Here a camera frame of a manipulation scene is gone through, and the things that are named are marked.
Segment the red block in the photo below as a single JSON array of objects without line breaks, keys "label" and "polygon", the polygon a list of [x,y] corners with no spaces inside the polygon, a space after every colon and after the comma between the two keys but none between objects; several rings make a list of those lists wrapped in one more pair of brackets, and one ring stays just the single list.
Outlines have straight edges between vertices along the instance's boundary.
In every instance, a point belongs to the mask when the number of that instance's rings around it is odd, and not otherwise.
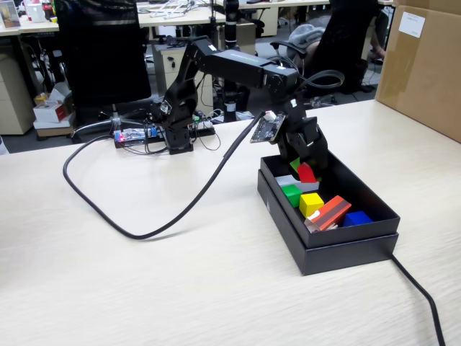
[{"label": "red block", "polygon": [[305,162],[297,168],[297,174],[300,176],[301,182],[317,182],[312,169]]}]

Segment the orange block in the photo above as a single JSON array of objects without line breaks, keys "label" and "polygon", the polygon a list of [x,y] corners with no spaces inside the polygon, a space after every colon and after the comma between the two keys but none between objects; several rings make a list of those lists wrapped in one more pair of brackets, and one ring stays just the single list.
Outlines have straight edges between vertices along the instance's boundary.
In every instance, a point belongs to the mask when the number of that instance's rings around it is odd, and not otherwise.
[{"label": "orange block", "polygon": [[340,196],[336,196],[306,218],[304,224],[308,227],[310,233],[325,231],[333,223],[338,223],[338,220],[344,216],[350,207],[351,203]]}]

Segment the blue cube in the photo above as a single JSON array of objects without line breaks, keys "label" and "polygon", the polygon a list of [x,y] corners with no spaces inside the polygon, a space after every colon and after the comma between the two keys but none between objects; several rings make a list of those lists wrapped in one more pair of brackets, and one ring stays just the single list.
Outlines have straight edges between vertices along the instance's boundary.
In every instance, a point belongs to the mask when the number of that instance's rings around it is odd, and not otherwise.
[{"label": "blue cube", "polygon": [[344,217],[343,227],[364,225],[372,222],[372,219],[369,218],[363,211],[356,211],[355,213],[346,214]]}]

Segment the circuit board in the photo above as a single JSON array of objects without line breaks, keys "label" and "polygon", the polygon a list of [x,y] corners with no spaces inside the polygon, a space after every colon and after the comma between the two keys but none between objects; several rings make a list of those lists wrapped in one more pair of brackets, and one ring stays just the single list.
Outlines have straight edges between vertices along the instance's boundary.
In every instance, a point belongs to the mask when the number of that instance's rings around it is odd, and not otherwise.
[{"label": "circuit board", "polygon": [[259,121],[250,143],[272,142],[282,126],[284,115],[276,116],[275,120],[267,121],[263,117]]}]

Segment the black box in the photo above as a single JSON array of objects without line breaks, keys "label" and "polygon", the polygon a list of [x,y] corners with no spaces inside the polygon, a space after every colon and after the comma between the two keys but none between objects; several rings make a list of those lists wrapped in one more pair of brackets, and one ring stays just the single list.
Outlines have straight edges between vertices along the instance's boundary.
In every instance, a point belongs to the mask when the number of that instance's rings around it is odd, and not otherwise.
[{"label": "black box", "polygon": [[275,177],[289,175],[280,156],[261,158],[258,191],[304,275],[388,260],[397,242],[400,217],[332,153],[317,193],[325,201],[340,195],[374,222],[311,234]]}]

